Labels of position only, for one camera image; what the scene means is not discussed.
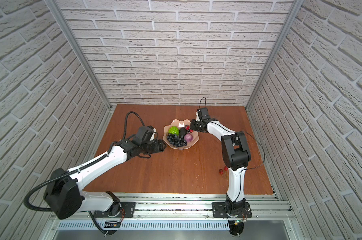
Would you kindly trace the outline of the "purple fake onion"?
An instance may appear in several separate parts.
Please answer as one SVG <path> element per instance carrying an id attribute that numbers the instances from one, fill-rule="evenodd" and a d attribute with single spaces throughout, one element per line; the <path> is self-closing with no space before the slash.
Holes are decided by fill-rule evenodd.
<path id="1" fill-rule="evenodd" d="M 187 133 L 185 136 L 184 136 L 184 140 L 187 142 L 187 143 L 190 143 L 192 140 L 194 139 L 193 135 L 191 133 Z"/>

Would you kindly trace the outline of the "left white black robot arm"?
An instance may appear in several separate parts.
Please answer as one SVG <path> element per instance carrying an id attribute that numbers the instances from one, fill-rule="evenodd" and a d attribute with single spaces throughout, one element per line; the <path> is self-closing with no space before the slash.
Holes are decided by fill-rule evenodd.
<path id="1" fill-rule="evenodd" d="M 119 214 L 119 198 L 110 191 L 86 192 L 83 189 L 110 169 L 134 158 L 150 158 L 166 148 L 163 140 L 152 140 L 140 145 L 125 139 L 113 142 L 104 154 L 67 171 L 59 168 L 51 175 L 52 182 L 46 187 L 44 200 L 60 220 L 77 212 L 104 212 L 109 217 Z"/>

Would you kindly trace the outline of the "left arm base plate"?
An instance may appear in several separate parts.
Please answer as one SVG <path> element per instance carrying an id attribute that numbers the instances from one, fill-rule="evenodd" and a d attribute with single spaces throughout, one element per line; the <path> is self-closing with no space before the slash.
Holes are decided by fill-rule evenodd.
<path id="1" fill-rule="evenodd" d="M 96 218 L 121 218 L 124 213 L 125 218 L 132 218 L 135 211 L 136 202 L 120 202 L 113 204 L 106 212 L 95 211 Z"/>

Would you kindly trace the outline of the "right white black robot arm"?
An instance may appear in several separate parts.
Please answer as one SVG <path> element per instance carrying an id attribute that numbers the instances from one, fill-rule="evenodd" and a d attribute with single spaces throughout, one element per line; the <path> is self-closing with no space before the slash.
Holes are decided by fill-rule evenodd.
<path id="1" fill-rule="evenodd" d="M 245 174 L 252 158 L 245 133 L 230 130 L 217 120 L 193 119 L 191 128 L 197 132 L 210 133 L 221 141 L 223 160 L 229 169 L 226 210 L 233 217 L 242 214 L 246 209 Z"/>

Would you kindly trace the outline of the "green bumpy fake fruit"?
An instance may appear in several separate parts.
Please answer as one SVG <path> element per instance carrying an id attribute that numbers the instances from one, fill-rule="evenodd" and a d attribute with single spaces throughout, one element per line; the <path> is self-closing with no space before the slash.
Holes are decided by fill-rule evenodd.
<path id="1" fill-rule="evenodd" d="M 179 136 L 179 128 L 177 126 L 172 126 L 168 129 L 168 133 L 170 135 L 176 135 Z"/>

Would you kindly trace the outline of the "pink wavy fruit bowl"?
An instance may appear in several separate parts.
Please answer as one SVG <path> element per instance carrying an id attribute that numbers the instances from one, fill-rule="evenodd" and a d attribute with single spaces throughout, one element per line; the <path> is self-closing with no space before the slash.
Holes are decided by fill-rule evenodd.
<path id="1" fill-rule="evenodd" d="M 197 143 L 199 135 L 197 131 L 191 130 L 190 120 L 173 120 L 164 127 L 163 140 L 173 149 L 186 150 Z"/>

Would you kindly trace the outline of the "dark grape bunch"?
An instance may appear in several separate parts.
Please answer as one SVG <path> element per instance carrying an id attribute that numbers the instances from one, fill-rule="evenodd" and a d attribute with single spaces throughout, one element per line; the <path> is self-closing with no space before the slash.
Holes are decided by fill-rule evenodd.
<path id="1" fill-rule="evenodd" d="M 181 148 L 187 146 L 187 141 L 184 138 L 179 137 L 177 134 L 168 134 L 166 139 L 171 146 Z"/>

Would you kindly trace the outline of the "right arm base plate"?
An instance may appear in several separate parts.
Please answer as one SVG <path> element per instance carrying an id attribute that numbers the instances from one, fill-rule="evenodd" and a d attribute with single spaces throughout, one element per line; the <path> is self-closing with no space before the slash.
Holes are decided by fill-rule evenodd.
<path id="1" fill-rule="evenodd" d="M 212 203 L 214 218 L 242 218 L 249 219 L 253 217 L 250 204 L 248 202 L 213 202 Z"/>

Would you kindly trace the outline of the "dark fake avocado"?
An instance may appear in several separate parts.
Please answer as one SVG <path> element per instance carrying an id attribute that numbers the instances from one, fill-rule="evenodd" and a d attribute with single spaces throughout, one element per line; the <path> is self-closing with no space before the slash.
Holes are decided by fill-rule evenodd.
<path id="1" fill-rule="evenodd" d="M 184 139 L 184 136 L 187 134 L 187 133 L 189 133 L 185 128 L 180 128 L 179 129 L 179 137 L 181 138 L 181 139 Z"/>

